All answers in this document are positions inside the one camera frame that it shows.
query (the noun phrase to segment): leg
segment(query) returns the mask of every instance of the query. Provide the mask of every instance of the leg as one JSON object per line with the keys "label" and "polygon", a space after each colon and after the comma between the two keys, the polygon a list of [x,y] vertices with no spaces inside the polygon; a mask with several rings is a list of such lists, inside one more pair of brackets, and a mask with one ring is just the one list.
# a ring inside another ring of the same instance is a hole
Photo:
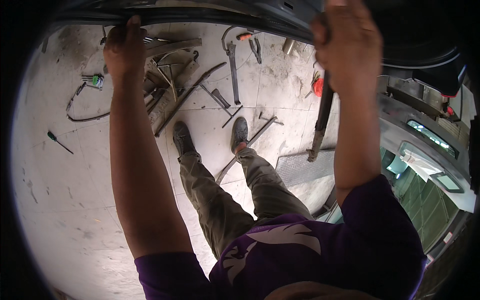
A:
{"label": "leg", "polygon": [[232,131],[232,152],[241,163],[247,185],[252,191],[253,213],[261,218],[274,218],[283,214],[301,214],[313,220],[307,207],[283,184],[275,169],[256,151],[247,148],[248,124],[240,117]]}
{"label": "leg", "polygon": [[182,142],[177,148],[183,188],[198,213],[200,227],[218,259],[234,239],[252,228],[254,220],[215,182],[212,174],[202,164],[202,159],[191,142],[188,128],[184,123],[179,126],[177,124],[174,128],[174,141],[176,145],[179,140]]}

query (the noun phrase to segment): sticker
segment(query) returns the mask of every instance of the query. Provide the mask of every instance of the sticker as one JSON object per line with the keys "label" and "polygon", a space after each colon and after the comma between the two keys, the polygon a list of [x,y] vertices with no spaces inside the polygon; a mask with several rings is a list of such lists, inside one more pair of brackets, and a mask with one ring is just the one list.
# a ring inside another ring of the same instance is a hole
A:
{"label": "sticker", "polygon": [[444,238],[444,243],[447,244],[449,240],[452,238],[452,236],[453,236],[453,233],[449,231]]}
{"label": "sticker", "polygon": [[433,256],[431,256],[430,254],[427,254],[427,264],[425,265],[425,269],[431,265],[433,263],[434,259],[433,259]]}

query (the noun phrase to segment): shoe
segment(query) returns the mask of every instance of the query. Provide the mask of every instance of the shoe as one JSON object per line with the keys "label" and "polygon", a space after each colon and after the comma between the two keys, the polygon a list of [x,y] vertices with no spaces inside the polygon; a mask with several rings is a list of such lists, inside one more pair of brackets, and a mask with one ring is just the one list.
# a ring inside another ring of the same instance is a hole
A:
{"label": "shoe", "polygon": [[179,152],[179,156],[190,151],[196,151],[187,124],[182,121],[178,121],[173,126],[173,143]]}
{"label": "shoe", "polygon": [[235,149],[241,142],[248,143],[248,123],[244,117],[235,120],[232,128],[232,153],[235,154]]}

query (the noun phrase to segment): red plastic bag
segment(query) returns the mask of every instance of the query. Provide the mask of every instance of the red plastic bag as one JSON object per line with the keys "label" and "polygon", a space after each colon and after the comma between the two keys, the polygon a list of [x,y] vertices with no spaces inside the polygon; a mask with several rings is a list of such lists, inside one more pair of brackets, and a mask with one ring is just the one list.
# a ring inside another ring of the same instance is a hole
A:
{"label": "red plastic bag", "polygon": [[324,89],[324,79],[319,78],[313,83],[313,92],[317,97],[321,97],[323,89]]}

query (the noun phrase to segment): olive green pants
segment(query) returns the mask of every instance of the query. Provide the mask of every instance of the olive green pants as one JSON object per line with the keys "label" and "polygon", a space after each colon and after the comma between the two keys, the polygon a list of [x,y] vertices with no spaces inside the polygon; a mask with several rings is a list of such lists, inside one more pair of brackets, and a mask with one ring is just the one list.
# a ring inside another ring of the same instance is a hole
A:
{"label": "olive green pants", "polygon": [[215,182],[200,154],[187,152],[178,159],[183,188],[198,213],[200,227],[216,259],[234,239],[269,219],[294,213],[313,220],[307,207],[287,190],[272,165],[255,150],[245,148],[235,158],[252,191],[256,221]]}

